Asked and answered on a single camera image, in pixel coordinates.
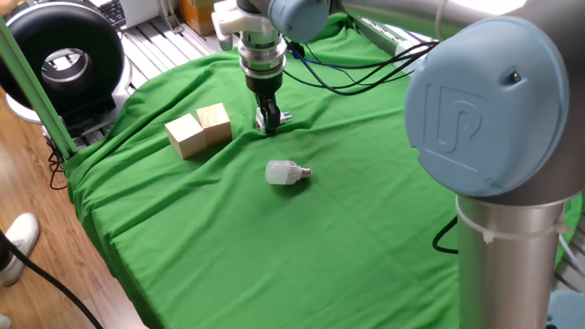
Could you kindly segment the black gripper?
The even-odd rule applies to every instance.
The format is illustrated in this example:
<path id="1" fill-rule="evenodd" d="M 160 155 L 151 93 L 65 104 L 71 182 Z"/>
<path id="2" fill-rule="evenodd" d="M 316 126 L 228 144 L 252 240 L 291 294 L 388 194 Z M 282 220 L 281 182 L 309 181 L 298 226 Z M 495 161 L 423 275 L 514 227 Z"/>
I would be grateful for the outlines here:
<path id="1" fill-rule="evenodd" d="M 264 116 L 265 132 L 274 135 L 280 126 L 281 112 L 277 106 L 275 94 L 282 86 L 282 73 L 272 77 L 258 78 L 246 76 L 246 85 L 254 94 L 258 109 Z"/>

